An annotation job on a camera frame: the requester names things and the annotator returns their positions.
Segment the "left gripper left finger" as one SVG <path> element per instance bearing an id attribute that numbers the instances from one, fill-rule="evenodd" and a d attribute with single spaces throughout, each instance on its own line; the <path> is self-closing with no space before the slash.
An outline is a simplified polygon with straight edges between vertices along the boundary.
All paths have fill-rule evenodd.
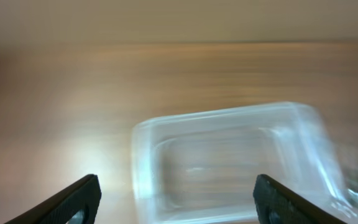
<path id="1" fill-rule="evenodd" d="M 94 224 L 101 196 L 98 176 L 88 174 L 7 224 Z"/>

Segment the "clear plastic container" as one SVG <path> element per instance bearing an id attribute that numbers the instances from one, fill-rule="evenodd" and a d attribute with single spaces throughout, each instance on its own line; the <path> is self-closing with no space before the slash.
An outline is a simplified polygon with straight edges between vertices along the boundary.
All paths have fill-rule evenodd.
<path id="1" fill-rule="evenodd" d="M 340 218 L 358 223 L 319 114 L 279 102 L 152 118 L 132 134 L 140 223 L 255 222 L 252 193 L 267 174 Z"/>

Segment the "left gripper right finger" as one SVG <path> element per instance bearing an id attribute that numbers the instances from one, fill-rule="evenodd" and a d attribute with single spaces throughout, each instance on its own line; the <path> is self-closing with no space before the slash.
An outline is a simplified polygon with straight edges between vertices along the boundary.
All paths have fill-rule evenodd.
<path id="1" fill-rule="evenodd" d="M 253 198 L 260 224 L 346 224 L 266 174 L 257 176 Z"/>

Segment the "silver socket wrench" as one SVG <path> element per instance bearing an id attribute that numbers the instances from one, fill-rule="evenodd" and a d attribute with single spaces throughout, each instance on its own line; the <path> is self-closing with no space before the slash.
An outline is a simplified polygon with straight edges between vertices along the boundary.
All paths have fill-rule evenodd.
<path id="1" fill-rule="evenodd" d="M 358 192 L 350 188 L 341 190 L 331 206 L 348 218 L 358 217 Z"/>

